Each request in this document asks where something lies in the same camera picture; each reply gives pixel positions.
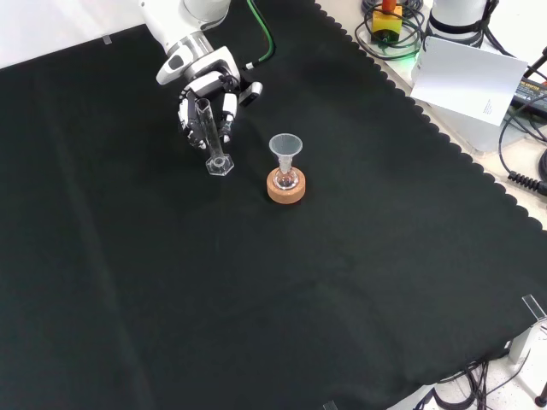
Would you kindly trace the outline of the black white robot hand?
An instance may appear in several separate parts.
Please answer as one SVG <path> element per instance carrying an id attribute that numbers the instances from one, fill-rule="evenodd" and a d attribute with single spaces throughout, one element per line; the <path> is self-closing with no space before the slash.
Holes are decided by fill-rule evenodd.
<path id="1" fill-rule="evenodd" d="M 194 79 L 179 96 L 179 130 L 196 149 L 207 149 L 207 143 L 197 119 L 196 103 L 200 98 L 216 97 L 224 93 L 221 122 L 218 125 L 222 143 L 232 137 L 232 124 L 238 112 L 239 81 L 231 74 L 212 71 Z"/>

